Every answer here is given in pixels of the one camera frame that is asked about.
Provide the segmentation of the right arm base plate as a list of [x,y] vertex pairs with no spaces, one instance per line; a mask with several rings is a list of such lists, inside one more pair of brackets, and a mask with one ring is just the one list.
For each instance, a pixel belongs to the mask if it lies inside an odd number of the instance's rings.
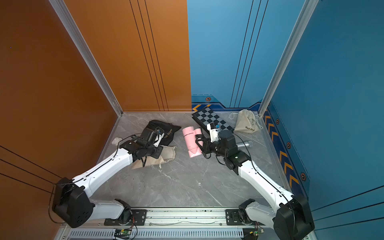
[[227,209],[225,214],[228,226],[246,226],[251,223],[245,210]]

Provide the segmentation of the beige drawstring bag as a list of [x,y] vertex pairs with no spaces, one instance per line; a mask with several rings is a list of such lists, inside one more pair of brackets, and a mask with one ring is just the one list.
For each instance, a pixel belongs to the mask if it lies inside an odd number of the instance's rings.
[[138,169],[138,168],[144,168],[148,166],[159,166],[159,168],[161,169],[163,164],[173,161],[175,157],[176,157],[176,146],[172,146],[172,147],[163,146],[162,153],[157,159],[153,157],[147,157],[147,161],[144,166],[141,160],[137,160],[132,164],[132,170]]
[[259,118],[250,110],[241,110],[238,113],[231,113],[229,118],[233,120],[235,116],[237,116],[237,122],[234,128],[235,132],[253,134],[264,128],[261,125]]

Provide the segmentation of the pink hair dryer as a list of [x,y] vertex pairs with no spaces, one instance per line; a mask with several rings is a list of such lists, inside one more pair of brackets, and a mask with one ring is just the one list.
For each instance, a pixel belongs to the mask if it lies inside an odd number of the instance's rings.
[[187,149],[188,149],[188,154],[190,158],[199,156],[202,154],[202,150],[199,147],[199,145],[196,143],[196,135],[201,135],[202,130],[200,128],[194,129],[194,127],[187,127],[182,130]]

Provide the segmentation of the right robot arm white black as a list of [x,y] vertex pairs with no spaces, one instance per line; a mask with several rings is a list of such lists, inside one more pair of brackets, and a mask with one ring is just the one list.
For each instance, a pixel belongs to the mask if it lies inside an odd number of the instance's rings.
[[223,158],[223,165],[246,180],[268,202],[263,206],[253,199],[239,205],[238,216],[242,224],[272,228],[281,240],[303,240],[315,229],[309,202],[303,195],[294,195],[284,189],[252,160],[249,152],[238,148],[236,135],[221,131],[217,137],[196,137],[196,144],[203,154]]

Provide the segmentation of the black cloth bag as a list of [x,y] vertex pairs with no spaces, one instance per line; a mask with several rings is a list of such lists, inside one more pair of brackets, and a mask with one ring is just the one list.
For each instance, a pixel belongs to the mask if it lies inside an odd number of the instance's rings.
[[147,124],[146,128],[151,130],[156,130],[157,128],[164,131],[164,137],[160,141],[160,145],[168,146],[174,139],[174,134],[181,129],[180,126],[173,125],[171,123],[166,123],[159,120],[151,120]]

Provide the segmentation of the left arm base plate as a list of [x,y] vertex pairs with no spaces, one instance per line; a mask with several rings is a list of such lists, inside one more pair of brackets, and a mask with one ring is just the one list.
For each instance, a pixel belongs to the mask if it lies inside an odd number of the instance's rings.
[[145,209],[124,210],[117,219],[105,219],[105,226],[144,226],[147,216]]

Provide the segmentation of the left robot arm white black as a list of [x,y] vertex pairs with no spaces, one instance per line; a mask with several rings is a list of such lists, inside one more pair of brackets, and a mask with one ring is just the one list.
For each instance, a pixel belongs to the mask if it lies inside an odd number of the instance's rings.
[[71,228],[77,228],[92,220],[111,220],[127,225],[132,219],[131,206],[120,199],[112,201],[93,200],[97,189],[123,168],[136,161],[145,165],[147,158],[158,158],[165,132],[157,127],[145,128],[118,142],[117,148],[108,158],[72,178],[62,178],[52,191],[50,212],[54,212]]

